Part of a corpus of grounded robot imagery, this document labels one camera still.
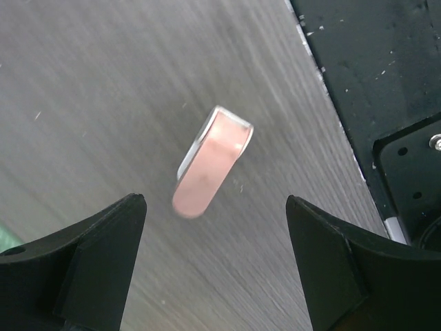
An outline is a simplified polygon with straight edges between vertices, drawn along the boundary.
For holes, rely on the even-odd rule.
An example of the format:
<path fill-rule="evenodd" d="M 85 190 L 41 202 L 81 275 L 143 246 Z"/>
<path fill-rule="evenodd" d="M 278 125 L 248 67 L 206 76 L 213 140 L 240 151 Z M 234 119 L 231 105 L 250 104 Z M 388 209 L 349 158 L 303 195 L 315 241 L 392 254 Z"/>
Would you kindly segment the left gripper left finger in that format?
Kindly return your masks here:
<path fill-rule="evenodd" d="M 2 330 L 119 330 L 146 202 L 97 214 L 1 253 Z"/>

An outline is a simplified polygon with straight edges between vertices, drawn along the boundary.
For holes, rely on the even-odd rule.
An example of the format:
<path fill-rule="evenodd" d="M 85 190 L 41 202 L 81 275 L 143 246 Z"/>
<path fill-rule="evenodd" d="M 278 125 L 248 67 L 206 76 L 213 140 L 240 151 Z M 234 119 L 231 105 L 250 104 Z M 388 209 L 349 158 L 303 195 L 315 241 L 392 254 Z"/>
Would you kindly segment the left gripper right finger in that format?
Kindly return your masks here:
<path fill-rule="evenodd" d="M 439 330 L 440 253 L 290 195 L 286 217 L 314 330 Z"/>

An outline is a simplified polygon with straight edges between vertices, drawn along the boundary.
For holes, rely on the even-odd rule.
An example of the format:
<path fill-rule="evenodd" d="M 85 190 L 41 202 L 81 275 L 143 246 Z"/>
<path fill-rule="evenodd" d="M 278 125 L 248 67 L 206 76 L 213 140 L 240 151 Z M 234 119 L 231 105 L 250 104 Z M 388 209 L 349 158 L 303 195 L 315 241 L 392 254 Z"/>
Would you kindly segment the green file organizer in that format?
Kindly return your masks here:
<path fill-rule="evenodd" d="M 21 245 L 21 241 L 11 233 L 4 225 L 0 225 L 0 252 L 9 250 L 18 245 Z"/>

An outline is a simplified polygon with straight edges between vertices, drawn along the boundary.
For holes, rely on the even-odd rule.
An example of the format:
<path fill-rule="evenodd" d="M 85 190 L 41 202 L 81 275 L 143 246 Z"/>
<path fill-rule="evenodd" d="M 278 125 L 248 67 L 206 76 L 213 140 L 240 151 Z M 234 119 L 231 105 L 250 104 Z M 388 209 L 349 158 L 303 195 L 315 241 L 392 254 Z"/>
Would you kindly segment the pink eraser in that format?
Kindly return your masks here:
<path fill-rule="evenodd" d="M 187 219 L 201 216 L 244 153 L 254 126 L 222 106 L 212 109 L 176 173 L 172 206 Z"/>

